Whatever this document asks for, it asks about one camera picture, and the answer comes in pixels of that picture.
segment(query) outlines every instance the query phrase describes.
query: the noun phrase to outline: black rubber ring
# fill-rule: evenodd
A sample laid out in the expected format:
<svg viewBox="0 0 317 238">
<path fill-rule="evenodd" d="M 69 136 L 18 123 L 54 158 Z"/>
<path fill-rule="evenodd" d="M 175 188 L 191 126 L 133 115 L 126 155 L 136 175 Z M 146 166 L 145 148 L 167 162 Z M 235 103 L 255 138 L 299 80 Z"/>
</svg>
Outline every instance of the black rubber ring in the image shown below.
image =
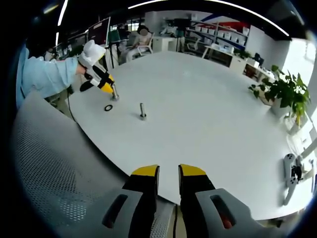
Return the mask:
<svg viewBox="0 0 317 238">
<path fill-rule="evenodd" d="M 106 111 L 106 112 L 109 112 L 112 108 L 113 108 L 113 106 L 109 104 L 109 105 L 107 105 L 107 106 L 105 107 L 105 111 Z"/>
</svg>

